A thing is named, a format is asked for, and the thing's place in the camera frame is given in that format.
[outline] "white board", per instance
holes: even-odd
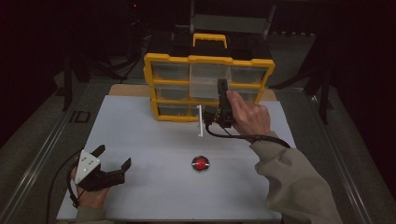
[[[269,108],[272,130],[294,147],[280,102],[262,102]],[[226,134],[217,124],[214,133]],[[198,122],[167,122],[153,118],[148,97],[106,96],[85,147],[100,145],[105,172],[119,170],[128,159],[126,183],[112,187],[105,209],[112,220],[271,220],[279,213],[265,205],[268,181],[257,175],[257,155],[249,143],[217,138],[204,132]],[[209,169],[194,171],[196,156],[209,159]],[[77,209],[68,193],[57,216],[73,220]]]

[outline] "plastic drawer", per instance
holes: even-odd
[[[176,104],[158,104],[158,113],[159,115],[168,116],[187,116],[188,106]]]
[[[191,100],[193,101],[203,101],[203,102],[217,102],[219,100],[218,98],[205,98],[205,97],[190,97]]]
[[[199,117],[199,108],[198,105],[190,105],[190,115],[194,117]],[[202,111],[204,112],[205,105],[201,105]]]
[[[187,100],[189,86],[187,85],[155,85],[155,94],[160,100]]]
[[[259,89],[251,88],[230,88],[230,91],[237,91],[245,101],[254,103],[257,95],[259,94]]]
[[[187,63],[152,62],[151,66],[154,78],[169,80],[189,79],[190,68]]]
[[[195,63],[190,67],[190,97],[219,99],[218,80],[226,78],[231,83],[230,66],[215,63]]]
[[[265,67],[231,66],[233,82],[260,84],[265,75]]]

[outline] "floor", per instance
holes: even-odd
[[[312,36],[269,35],[267,43],[276,70],[268,85],[296,75],[313,40]],[[139,62],[123,83],[144,84],[142,68]],[[123,69],[120,75],[128,71]],[[56,78],[62,86],[62,74]],[[66,191],[66,169],[54,179],[47,207],[52,179],[61,164],[84,147],[103,97],[119,82],[98,74],[93,74],[89,83],[75,81],[74,101],[68,111],[62,111],[63,97],[54,94],[1,148],[0,223],[44,223],[47,214],[49,223],[56,222]],[[305,82],[303,79],[274,91],[287,114],[297,147],[331,185],[344,223],[396,223],[396,202],[336,89],[331,88],[329,124],[324,125],[316,98],[302,92]]]

